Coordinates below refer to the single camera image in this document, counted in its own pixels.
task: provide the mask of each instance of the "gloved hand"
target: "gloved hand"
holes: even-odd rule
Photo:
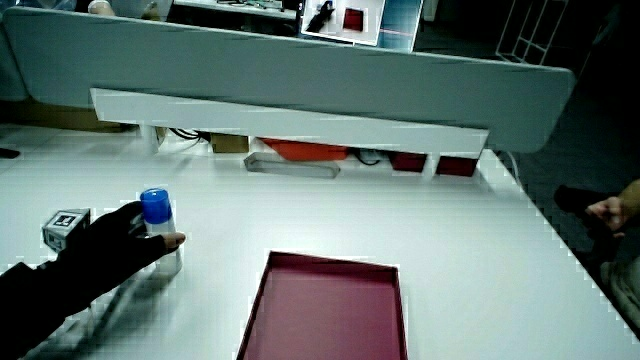
[[[310,32],[319,32],[320,29],[324,26],[324,24],[331,18],[331,14],[335,8],[332,6],[331,1],[325,1],[322,7],[320,8],[320,13],[315,15],[311,21],[309,21],[309,26],[307,26],[307,31]]]
[[[91,224],[55,261],[36,270],[19,263],[0,275],[0,312],[5,312],[7,330],[0,337],[0,358],[24,356],[67,316],[185,241],[181,233],[143,237],[141,215],[140,202],[124,205]]]
[[[74,294],[61,305],[68,314],[83,310],[185,240],[180,233],[144,237],[145,233],[142,204],[132,202],[101,216],[74,247],[62,250],[47,265],[59,286]]]

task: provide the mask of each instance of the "person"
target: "person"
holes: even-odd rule
[[[636,334],[640,329],[640,257],[632,261],[615,261],[620,240],[640,216],[640,179],[632,181],[617,195],[560,187],[556,203],[563,210],[576,212],[592,235],[590,253],[577,257],[602,290],[617,306]],[[580,204],[590,202],[580,212]]]
[[[142,204],[126,204],[94,221],[55,261],[18,263],[0,275],[0,358],[24,356],[68,316],[186,240],[182,233],[145,236]]]

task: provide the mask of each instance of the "white shelving rack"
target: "white shelving rack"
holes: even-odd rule
[[[514,0],[496,55],[506,61],[543,65],[568,2],[569,0]]]

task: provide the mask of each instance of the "red object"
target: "red object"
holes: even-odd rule
[[[389,160],[393,170],[422,172],[427,155],[392,152],[389,153]]]
[[[362,31],[364,28],[364,12],[361,10],[346,8],[344,11],[344,29]]]
[[[436,168],[438,175],[473,176],[478,159],[466,159],[451,156],[441,156]]]
[[[271,252],[239,360],[406,360],[398,269]]]
[[[260,138],[280,156],[289,161],[330,161],[344,160],[349,155],[349,147],[312,144],[298,141]]]

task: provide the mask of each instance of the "bottle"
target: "bottle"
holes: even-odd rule
[[[176,231],[169,202],[169,193],[164,189],[152,188],[140,194],[142,216],[149,236],[162,235]],[[182,269],[182,251],[180,247],[170,249],[169,253],[156,261],[156,271],[163,275],[174,276]]]

